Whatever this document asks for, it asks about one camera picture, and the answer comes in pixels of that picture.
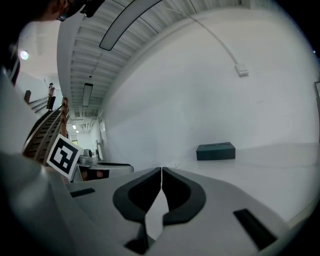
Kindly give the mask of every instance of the ceiling light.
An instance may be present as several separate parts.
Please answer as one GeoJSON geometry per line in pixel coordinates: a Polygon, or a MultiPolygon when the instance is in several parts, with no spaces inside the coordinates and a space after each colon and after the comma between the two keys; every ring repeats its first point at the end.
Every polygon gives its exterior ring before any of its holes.
{"type": "Polygon", "coordinates": [[[111,51],[122,34],[143,13],[162,0],[132,1],[115,19],[105,33],[99,47],[111,51]]]}
{"type": "Polygon", "coordinates": [[[21,51],[21,52],[20,52],[20,57],[21,57],[21,59],[23,59],[23,60],[27,60],[27,59],[29,58],[29,53],[28,53],[28,51],[27,51],[27,50],[21,51]]]}
{"type": "Polygon", "coordinates": [[[92,92],[92,88],[94,85],[92,83],[85,83],[83,87],[83,99],[82,99],[82,106],[88,107],[89,100],[92,92]]]}

